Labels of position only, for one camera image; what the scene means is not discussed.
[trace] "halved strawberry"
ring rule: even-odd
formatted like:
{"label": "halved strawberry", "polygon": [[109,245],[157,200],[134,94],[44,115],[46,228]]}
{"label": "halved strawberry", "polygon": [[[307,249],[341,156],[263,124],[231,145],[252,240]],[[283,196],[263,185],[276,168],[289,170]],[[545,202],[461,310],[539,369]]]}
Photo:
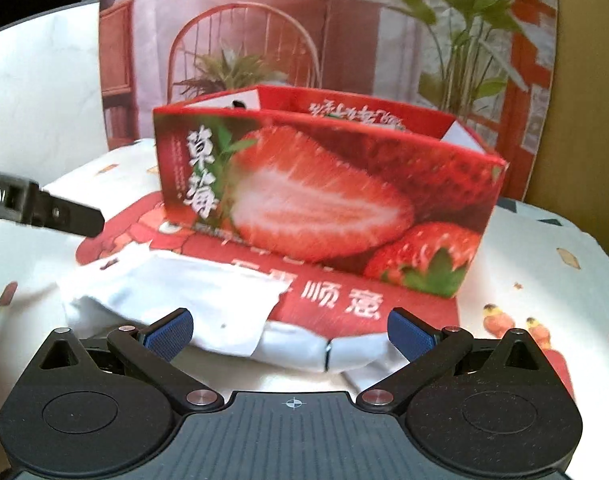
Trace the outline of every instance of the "halved strawberry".
{"label": "halved strawberry", "polygon": [[397,139],[365,139],[367,171],[396,186],[412,201],[419,220],[492,202],[504,168],[444,146],[409,145]]}
{"label": "halved strawberry", "polygon": [[364,275],[450,298],[465,278],[480,239],[478,233],[456,224],[419,224],[378,250]]}
{"label": "halved strawberry", "polygon": [[413,207],[395,187],[350,166],[291,126],[266,126],[231,160],[240,178],[230,218],[248,243],[317,262],[395,240]]}

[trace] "silver screw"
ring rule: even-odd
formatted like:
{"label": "silver screw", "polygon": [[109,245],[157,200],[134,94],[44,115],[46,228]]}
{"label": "silver screw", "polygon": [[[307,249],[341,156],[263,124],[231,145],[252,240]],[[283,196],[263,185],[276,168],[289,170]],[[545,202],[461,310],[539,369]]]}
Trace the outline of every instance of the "silver screw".
{"label": "silver screw", "polygon": [[218,400],[218,395],[211,390],[193,390],[187,394],[187,402],[195,406],[208,406]]}
{"label": "silver screw", "polygon": [[362,400],[372,406],[385,406],[393,401],[393,394],[387,390],[367,390],[362,394]]}

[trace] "strawberry box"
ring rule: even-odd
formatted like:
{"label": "strawberry box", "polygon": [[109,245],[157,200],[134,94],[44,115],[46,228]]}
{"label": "strawberry box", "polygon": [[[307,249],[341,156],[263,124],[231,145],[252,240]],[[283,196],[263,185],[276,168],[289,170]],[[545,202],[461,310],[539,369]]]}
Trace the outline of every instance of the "strawberry box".
{"label": "strawberry box", "polygon": [[328,90],[256,86],[153,119],[169,221],[445,297],[507,166],[449,114]]}

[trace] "wall mural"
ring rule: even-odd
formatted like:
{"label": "wall mural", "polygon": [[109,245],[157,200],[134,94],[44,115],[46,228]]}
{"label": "wall mural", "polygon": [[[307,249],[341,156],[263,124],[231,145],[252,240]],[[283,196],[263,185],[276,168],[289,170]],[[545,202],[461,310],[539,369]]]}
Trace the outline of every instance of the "wall mural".
{"label": "wall mural", "polygon": [[110,147],[152,109],[258,82],[445,110],[510,162],[522,199],[555,59],[557,0],[100,0]]}

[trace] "white tablecloth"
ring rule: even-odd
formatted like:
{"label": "white tablecloth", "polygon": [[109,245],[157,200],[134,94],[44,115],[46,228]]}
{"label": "white tablecloth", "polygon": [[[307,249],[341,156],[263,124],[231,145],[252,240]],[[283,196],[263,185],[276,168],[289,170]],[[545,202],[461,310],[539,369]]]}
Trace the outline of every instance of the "white tablecloth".
{"label": "white tablecloth", "polygon": [[[109,219],[159,189],[155,166],[153,142],[142,140],[101,156],[48,189],[96,206]],[[0,221],[0,295],[8,283],[18,282],[11,305],[0,307],[0,407],[46,335],[65,324],[56,281],[75,269],[80,242]],[[581,268],[565,264],[558,248],[573,254]],[[476,337],[489,337],[483,328],[488,303],[500,306],[517,326],[535,317],[550,329],[552,347],[567,361],[584,421],[567,473],[573,480],[609,480],[609,258],[596,241],[573,227],[496,208],[457,303],[462,327]],[[304,374],[196,348],[185,349],[174,363],[225,396],[232,390],[349,388],[337,375]]]}

